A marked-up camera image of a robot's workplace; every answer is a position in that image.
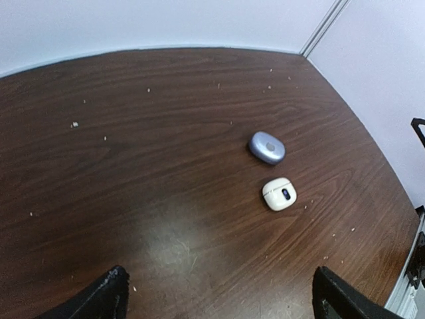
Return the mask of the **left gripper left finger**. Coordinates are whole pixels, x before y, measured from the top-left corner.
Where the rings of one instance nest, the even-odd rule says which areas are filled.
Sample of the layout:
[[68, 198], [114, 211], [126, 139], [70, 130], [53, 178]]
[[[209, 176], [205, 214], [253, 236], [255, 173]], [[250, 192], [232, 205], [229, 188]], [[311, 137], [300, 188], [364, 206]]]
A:
[[129, 274], [116, 265], [66, 302], [38, 318], [126, 318]]

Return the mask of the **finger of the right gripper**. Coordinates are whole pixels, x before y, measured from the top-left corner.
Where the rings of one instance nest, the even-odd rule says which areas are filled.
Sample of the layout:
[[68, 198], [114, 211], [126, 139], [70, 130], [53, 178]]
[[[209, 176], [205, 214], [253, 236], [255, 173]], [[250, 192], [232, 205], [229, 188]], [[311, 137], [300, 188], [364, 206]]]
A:
[[421, 126], [425, 126], [425, 119], [422, 118], [413, 118], [410, 125], [418, 136], [421, 144], [425, 146], [425, 135], [421, 130]]

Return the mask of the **cream white charging case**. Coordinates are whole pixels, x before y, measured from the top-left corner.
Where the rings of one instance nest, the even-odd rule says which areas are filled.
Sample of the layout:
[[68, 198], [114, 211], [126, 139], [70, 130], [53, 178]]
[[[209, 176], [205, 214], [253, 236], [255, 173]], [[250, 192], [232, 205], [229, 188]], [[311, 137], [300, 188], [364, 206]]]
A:
[[292, 182], [285, 177], [273, 179], [262, 188], [262, 197], [273, 211], [282, 211], [292, 206], [298, 197]]

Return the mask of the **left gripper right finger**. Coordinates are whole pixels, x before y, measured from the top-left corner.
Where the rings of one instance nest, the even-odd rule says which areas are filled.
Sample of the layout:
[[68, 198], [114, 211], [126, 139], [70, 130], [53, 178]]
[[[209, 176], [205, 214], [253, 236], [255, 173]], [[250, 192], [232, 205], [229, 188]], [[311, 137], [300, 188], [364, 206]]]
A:
[[326, 266], [315, 270], [312, 283], [315, 318], [396, 318], [369, 300]]

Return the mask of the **lavender earbud charging case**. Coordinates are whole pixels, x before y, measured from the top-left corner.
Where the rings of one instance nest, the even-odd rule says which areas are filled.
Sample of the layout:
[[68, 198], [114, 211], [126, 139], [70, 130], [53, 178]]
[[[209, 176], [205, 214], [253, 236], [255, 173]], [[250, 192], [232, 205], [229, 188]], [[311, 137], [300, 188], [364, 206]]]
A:
[[259, 160], [270, 165], [277, 165], [286, 155], [285, 145], [273, 135], [259, 131], [250, 139], [248, 147]]

